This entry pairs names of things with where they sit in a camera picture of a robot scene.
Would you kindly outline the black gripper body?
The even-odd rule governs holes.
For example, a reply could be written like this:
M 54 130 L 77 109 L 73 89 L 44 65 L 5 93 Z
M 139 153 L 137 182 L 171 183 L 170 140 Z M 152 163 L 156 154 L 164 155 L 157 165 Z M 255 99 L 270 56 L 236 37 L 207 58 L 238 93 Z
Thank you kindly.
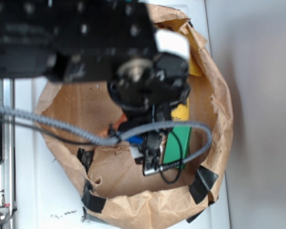
M 114 56 L 107 88 L 124 117 L 110 125 L 108 135 L 121 135 L 137 126 L 171 121 L 171 111 L 185 104 L 190 92 L 188 59 L 163 52 L 154 57 Z

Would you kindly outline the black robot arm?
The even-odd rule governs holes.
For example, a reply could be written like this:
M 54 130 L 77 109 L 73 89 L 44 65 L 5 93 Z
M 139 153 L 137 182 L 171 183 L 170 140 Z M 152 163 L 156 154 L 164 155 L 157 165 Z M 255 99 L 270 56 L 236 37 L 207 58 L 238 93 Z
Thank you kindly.
M 147 5 L 136 0 L 0 0 L 0 79 L 103 81 L 127 121 L 102 138 L 2 105 L 0 115 L 57 127 L 90 145 L 128 141 L 139 148 L 146 176 L 184 163 L 160 163 L 160 141 L 173 130 L 171 111 L 188 98 L 189 59 L 189 41 L 155 28 Z

